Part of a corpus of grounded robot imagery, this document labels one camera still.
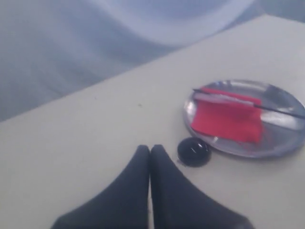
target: metal tray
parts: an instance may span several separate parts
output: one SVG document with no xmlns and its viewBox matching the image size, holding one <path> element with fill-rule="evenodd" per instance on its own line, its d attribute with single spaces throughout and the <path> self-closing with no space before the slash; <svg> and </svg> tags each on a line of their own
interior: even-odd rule
<svg viewBox="0 0 305 229">
<path fill-rule="evenodd" d="M 262 100 L 262 105 L 305 115 L 304 106 L 290 93 L 273 85 L 248 80 L 226 80 L 206 85 L 208 88 L 247 95 Z M 216 136 L 203 135 L 191 128 L 196 113 L 193 94 L 185 102 L 183 118 L 192 135 L 201 138 L 217 150 L 248 158 L 283 156 L 303 146 L 305 120 L 277 112 L 262 110 L 264 132 L 260 144 L 240 143 Z"/>
</svg>

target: red cloth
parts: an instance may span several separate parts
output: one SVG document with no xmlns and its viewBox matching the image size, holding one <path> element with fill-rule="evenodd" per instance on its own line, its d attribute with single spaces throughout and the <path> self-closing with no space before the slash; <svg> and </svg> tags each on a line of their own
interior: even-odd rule
<svg viewBox="0 0 305 229">
<path fill-rule="evenodd" d="M 225 94 L 261 105 L 261 100 L 234 93 L 202 88 L 203 91 Z M 261 109 L 240 103 L 217 104 L 197 101 L 197 111 L 191 127 L 193 130 L 211 136 L 240 142 L 259 143 L 263 125 Z"/>
</svg>

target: small black dish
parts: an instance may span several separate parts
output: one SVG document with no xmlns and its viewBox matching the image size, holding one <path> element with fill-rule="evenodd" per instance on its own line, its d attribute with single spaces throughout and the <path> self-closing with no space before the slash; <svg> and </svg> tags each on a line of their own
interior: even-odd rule
<svg viewBox="0 0 305 229">
<path fill-rule="evenodd" d="M 208 163 L 211 158 L 210 146 L 197 137 L 184 139 L 177 150 L 179 159 L 186 166 L 200 167 Z"/>
</svg>

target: table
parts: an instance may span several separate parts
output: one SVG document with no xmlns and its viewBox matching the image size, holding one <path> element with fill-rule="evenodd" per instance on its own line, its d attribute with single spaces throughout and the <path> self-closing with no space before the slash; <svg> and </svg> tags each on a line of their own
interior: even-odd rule
<svg viewBox="0 0 305 229">
<path fill-rule="evenodd" d="M 304 102 L 304 73 L 305 25 L 262 16 L 1 123 L 0 228 L 49 228 L 107 187 L 139 144 L 163 144 L 176 162 L 191 88 L 251 79 Z M 268 161 L 214 153 L 204 167 L 177 166 L 258 229 L 305 225 L 304 149 Z"/>
</svg>

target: white table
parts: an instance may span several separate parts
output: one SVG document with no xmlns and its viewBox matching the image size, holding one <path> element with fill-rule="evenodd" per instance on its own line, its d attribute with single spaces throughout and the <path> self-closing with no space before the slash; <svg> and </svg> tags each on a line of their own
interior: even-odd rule
<svg viewBox="0 0 305 229">
<path fill-rule="evenodd" d="M 176 160 L 191 88 L 228 78 L 304 102 L 305 25 L 263 16 L 1 123 L 0 228 L 49 228 L 107 187 L 139 144 L 163 144 Z M 258 229 L 304 228 L 305 152 L 265 162 L 213 154 L 202 168 L 178 167 Z"/>
</svg>

